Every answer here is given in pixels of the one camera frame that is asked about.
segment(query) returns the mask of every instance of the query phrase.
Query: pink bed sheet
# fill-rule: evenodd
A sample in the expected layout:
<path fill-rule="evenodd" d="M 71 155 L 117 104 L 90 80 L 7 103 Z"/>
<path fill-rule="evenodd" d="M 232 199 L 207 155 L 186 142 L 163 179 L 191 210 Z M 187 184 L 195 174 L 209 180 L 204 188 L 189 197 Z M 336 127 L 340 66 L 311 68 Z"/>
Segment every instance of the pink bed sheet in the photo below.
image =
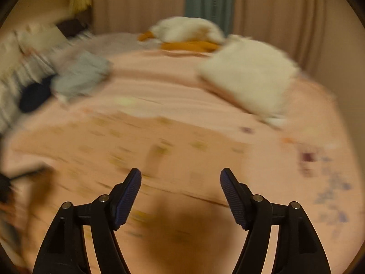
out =
<path fill-rule="evenodd" d="M 140 63 L 148 63 L 145 52 L 140 55 Z M 204 59 L 201 56 L 185 56 L 183 61 L 171 64 L 171 59 L 164 55 L 164 59 L 159 58 L 161 65 L 151 61 L 146 66 L 140 65 L 141 69 L 136 66 L 135 57 L 134 69 L 143 77 L 133 79 L 133 73 L 124 77 L 132 68 L 126 65 L 128 68 L 124 70 L 118 57 L 113 77 L 94 97 L 80 98 L 69 108 L 50 101 L 22 123 L 8 142 L 5 170 L 13 172 L 22 160 L 31 162 L 36 158 L 11 149 L 12 140 L 15 141 L 18 135 L 47 125 L 80 121 L 96 113 L 122 111 L 142 118 L 163 116 L 211 129 L 250 145 L 248 158 L 242 162 L 244 183 L 253 193 L 262 194 L 271 202 L 300 202 L 321 239 L 332 273 L 343 273 L 364 242 L 364 190 L 357 157 L 331 94 L 311 80 L 295 80 L 288 102 L 287 122 L 278 131 L 199 89 L 193 67 Z M 154 70 L 152 77 L 148 74 L 148 65 Z M 156 75 L 159 81 L 153 80 Z M 48 163 L 57 168 L 56 162 Z M 234 219 L 227 208 L 218 210 L 231 222 L 234 237 L 231 236 L 217 274 L 232 271 L 246 237 L 246 232 L 233 226 Z M 49 223 L 39 224 L 45 231 Z M 276 240 L 277 228 L 273 227 L 263 273 L 271 272 Z M 165 271 L 157 268 L 153 273 Z"/>

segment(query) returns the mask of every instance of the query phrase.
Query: black object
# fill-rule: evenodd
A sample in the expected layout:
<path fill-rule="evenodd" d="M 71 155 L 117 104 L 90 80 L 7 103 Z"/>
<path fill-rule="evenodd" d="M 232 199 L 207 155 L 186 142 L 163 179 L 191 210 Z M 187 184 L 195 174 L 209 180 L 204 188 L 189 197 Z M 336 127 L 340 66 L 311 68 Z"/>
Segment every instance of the black object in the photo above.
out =
<path fill-rule="evenodd" d="M 86 26 L 82 25 L 77 18 L 64 20 L 56 26 L 66 38 L 75 37 L 86 29 Z"/>
<path fill-rule="evenodd" d="M 33 112 L 38 109 L 51 96 L 51 80 L 56 76 L 45 77 L 41 83 L 32 83 L 25 87 L 21 93 L 19 110 L 23 113 Z"/>
<path fill-rule="evenodd" d="M 141 181 L 141 172 L 132 169 L 109 195 L 80 206 L 63 203 L 41 245 L 33 274 L 91 274 L 83 225 L 91 226 L 101 273 L 130 274 L 113 231 L 127 220 Z M 228 168 L 222 170 L 220 181 L 236 222 L 249 231 L 233 274 L 262 272 L 272 225 L 280 226 L 272 274 L 331 273 L 321 242 L 299 203 L 284 206 L 253 195 Z M 18 274 L 1 246 L 0 273 Z"/>

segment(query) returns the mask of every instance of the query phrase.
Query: bed sheet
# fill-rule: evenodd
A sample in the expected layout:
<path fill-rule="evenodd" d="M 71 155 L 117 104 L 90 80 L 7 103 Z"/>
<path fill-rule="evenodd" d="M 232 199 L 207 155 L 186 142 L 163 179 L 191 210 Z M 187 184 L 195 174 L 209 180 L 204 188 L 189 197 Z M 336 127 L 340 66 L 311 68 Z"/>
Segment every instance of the bed sheet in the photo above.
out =
<path fill-rule="evenodd" d="M 365 210 L 361 171 L 334 98 L 315 82 L 299 78 L 293 83 L 288 120 L 283 130 L 277 131 L 258 122 L 253 115 L 197 87 L 114 75 L 94 97 L 79 99 L 69 108 L 63 108 L 54 100 L 50 101 L 24 121 L 8 142 L 5 169 L 12 172 L 22 160 L 32 161 L 35 158 L 32 154 L 12 149 L 17 137 L 31 135 L 41 127 L 60 127 L 95 114 L 116 112 L 139 118 L 162 116 L 213 130 L 249 145 L 242 161 L 240 180 L 253 193 L 262 194 L 271 202 L 288 204 L 296 200 L 302 204 L 321 239 L 332 273 L 343 273 L 357 254 L 364 241 Z M 57 160 L 48 162 L 61 170 L 62 164 Z M 55 186 L 52 193 L 57 194 L 53 208 L 59 207 L 62 201 L 76 199 L 73 193 L 60 186 Z M 125 242 L 120 244 L 122 251 L 128 248 L 123 245 L 126 242 L 141 244 L 134 251 L 124 251 L 130 270 L 133 273 L 146 272 L 146 269 L 149 273 L 231 272 L 242 250 L 246 232 L 235 225 L 226 206 L 179 197 L 161 203 L 155 211 L 156 219 L 160 219 L 160 222 L 151 223 L 150 230 L 143 231 L 143 234 L 141 231 L 130 232 Z M 184 203 L 187 211 L 182 219 L 168 213 L 179 203 Z M 205 219 L 199 218 L 199 209 L 209 211 Z M 34 222 L 41 231 L 34 241 L 35 248 L 27 252 L 31 264 L 53 215 L 40 212 Z M 140 217 L 143 216 L 135 215 L 134 219 Z M 222 230 L 212 225 L 215 220 Z M 193 243 L 189 251 L 183 251 L 185 247 L 180 245 L 175 246 L 176 254 L 172 255 L 171 240 L 177 240 L 178 244 L 184 240 L 184 236 L 181 236 L 184 235 L 184 226 L 192 230 L 190 233 L 194 236 L 201 238 Z M 173 232 L 169 229 L 172 227 L 176 229 Z M 209 227 L 212 229 L 207 235 L 204 232 Z M 167 239 L 163 238 L 165 232 L 170 232 Z M 271 232 L 263 273 L 271 272 L 275 254 L 277 227 L 273 227 Z M 224 250 L 214 251 L 213 247 L 217 244 Z M 181 257 L 184 255 L 186 260 L 182 262 Z M 93 270 L 97 271 L 94 258 L 91 264 L 95 267 Z"/>

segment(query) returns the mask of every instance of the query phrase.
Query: bed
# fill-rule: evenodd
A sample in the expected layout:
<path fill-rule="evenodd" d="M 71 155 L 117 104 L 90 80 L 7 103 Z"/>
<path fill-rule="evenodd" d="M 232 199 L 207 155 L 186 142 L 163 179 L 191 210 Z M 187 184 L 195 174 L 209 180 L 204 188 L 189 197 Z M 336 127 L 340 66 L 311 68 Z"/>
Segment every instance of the bed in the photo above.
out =
<path fill-rule="evenodd" d="M 64 54 L 63 62 L 72 56 Z M 69 107 L 53 99 L 7 136 L 5 172 L 42 162 L 55 170 L 47 182 L 16 186 L 18 205 L 31 203 L 28 221 L 19 218 L 28 232 L 30 266 L 63 202 L 93 201 L 136 167 L 143 185 L 127 224 L 116 232 L 131 272 L 229 273 L 246 237 L 219 185 L 220 170 L 230 167 L 253 193 L 285 205 L 300 202 L 332 273 L 343 273 L 364 239 L 364 199 L 360 168 L 330 92 L 297 78 L 288 122 L 275 130 L 203 89 L 195 67 L 206 54 L 151 47 L 107 57 L 112 74 L 92 97 Z M 39 199 L 32 201 L 35 191 Z M 85 238 L 98 273 L 89 229 Z M 273 227 L 263 273 L 271 271 L 276 240 Z"/>

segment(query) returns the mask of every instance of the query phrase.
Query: metal screw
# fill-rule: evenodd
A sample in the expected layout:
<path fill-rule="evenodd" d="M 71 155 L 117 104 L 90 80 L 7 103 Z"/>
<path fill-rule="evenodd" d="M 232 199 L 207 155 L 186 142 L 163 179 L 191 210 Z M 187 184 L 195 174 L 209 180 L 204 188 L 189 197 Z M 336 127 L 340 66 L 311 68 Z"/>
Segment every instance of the metal screw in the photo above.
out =
<path fill-rule="evenodd" d="M 72 205 L 71 202 L 65 202 L 65 203 L 62 204 L 62 209 L 68 209 L 68 208 L 71 207 L 71 205 Z"/>
<path fill-rule="evenodd" d="M 263 200 L 263 197 L 261 195 L 253 195 L 252 198 L 256 202 L 261 202 Z"/>
<path fill-rule="evenodd" d="M 294 209 L 299 209 L 300 208 L 300 204 L 298 202 L 292 202 L 291 203 L 291 206 L 294 208 Z"/>
<path fill-rule="evenodd" d="M 108 201 L 109 200 L 109 196 L 108 195 L 101 195 L 100 197 L 99 197 L 99 201 L 100 202 L 106 202 L 106 201 Z"/>

